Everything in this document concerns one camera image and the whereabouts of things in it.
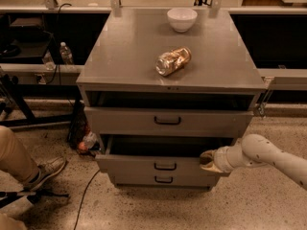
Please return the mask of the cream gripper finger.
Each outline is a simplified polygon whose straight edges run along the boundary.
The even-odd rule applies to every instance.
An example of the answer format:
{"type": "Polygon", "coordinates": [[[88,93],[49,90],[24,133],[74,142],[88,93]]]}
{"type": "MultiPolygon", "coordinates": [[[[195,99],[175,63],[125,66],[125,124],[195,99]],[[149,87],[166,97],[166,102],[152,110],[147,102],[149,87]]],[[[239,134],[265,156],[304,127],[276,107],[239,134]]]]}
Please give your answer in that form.
{"type": "Polygon", "coordinates": [[[200,163],[202,165],[208,165],[208,164],[212,163],[214,161],[214,154],[215,154],[214,150],[204,151],[200,155],[200,163]]]}
{"type": "Polygon", "coordinates": [[[214,164],[200,165],[200,168],[210,173],[216,173],[219,176],[229,176],[229,172],[223,172],[221,169],[217,168],[214,164]]]}

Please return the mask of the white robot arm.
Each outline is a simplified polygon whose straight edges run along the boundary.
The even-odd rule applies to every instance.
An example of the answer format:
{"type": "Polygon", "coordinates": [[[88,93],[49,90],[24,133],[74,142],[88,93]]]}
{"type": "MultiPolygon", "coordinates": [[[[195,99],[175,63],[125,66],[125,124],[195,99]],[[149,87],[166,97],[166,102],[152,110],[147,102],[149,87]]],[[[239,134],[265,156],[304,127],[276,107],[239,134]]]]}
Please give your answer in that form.
{"type": "Polygon", "coordinates": [[[279,149],[262,135],[250,134],[239,144],[207,150],[200,167],[212,173],[231,173],[237,168],[275,167],[307,190],[307,160],[279,149]]]}

